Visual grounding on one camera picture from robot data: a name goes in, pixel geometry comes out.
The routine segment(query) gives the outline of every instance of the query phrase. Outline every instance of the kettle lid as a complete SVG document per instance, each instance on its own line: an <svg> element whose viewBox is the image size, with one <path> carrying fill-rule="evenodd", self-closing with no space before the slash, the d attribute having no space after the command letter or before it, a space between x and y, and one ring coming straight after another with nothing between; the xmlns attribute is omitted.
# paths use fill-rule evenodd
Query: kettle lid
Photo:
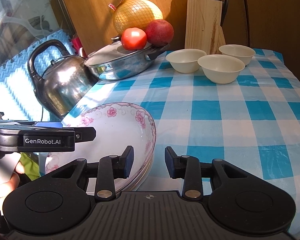
<svg viewBox="0 0 300 240"><path fill-rule="evenodd" d="M46 70L43 72L43 75L47 75L49 73L51 73L52 71L54 71L61 63L63 63L65 60L72 58L72 57L78 57L75 55L65 55L62 57L57 58L56 60L51 60L50 61L50 65L46 68Z"/></svg>

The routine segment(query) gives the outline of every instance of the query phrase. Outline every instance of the checkered tablecloth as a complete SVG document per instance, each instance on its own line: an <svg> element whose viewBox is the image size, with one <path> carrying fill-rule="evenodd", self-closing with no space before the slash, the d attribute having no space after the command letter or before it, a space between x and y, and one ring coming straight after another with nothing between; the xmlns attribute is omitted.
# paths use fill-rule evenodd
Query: checkered tablecloth
<svg viewBox="0 0 300 240"><path fill-rule="evenodd" d="M201 162L221 158L287 191L297 214L290 232L300 238L300 82L282 55L256 49L237 80L217 85L202 69L181 74L157 58L145 72L118 82L98 82L65 117L64 123L96 106L130 102L155 120L154 164L139 190L180 190L169 178L164 149ZM208 180L204 192L211 193Z"/></svg>

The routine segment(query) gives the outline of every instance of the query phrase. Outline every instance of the white plate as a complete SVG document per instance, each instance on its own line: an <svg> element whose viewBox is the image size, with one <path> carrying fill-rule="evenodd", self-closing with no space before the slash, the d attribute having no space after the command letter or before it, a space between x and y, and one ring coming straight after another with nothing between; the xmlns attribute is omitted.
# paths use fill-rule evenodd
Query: white plate
<svg viewBox="0 0 300 240"><path fill-rule="evenodd" d="M77 158L88 163L108 155L121 155L128 145L134 148L134 162L128 179L114 181L116 192L127 187L144 169L153 155L156 131L154 120L141 106L110 103L95 107L78 116L67 127L94 127L96 138L76 143L74 152L49 153L45 171L51 172ZM87 193L94 193L96 179L89 179Z"/></svg>
<svg viewBox="0 0 300 240"><path fill-rule="evenodd" d="M137 191L141 184L146 180L148 177L150 170L152 168L154 160L154 154L152 155L151 159L147 162L144 169L139 173L139 175L124 189L123 191Z"/></svg>

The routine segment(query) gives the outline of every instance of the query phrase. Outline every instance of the kettle handle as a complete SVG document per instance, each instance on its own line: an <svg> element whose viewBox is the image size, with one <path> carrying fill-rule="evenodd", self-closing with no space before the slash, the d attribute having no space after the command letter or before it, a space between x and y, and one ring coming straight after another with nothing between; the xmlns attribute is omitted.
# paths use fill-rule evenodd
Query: kettle handle
<svg viewBox="0 0 300 240"><path fill-rule="evenodd" d="M35 81L35 80L39 81L42 79L42 77L39 76L39 74L37 73L37 71L34 68L34 60L40 53L44 52L50 46L57 47L57 49L61 52L62 56L70 55L70 53L68 52L68 50L66 49L66 47L63 45L63 43L61 41L48 40L48 41L40 44L38 47L36 47L34 49L34 51L31 53L29 60L28 60L28 72L33 81Z"/></svg>

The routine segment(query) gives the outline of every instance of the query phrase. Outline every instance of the metal kettle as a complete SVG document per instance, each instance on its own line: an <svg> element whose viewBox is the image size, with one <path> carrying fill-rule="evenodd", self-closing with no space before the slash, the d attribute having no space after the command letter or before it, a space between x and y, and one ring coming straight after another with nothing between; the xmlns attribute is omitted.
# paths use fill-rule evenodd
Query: metal kettle
<svg viewBox="0 0 300 240"><path fill-rule="evenodd" d="M50 46L57 47L62 57L52 60L41 77L34 68L34 60ZM84 65L84 58L70 55L58 40L48 40L32 52L28 60L28 72L37 100L60 120L97 82Z"/></svg>

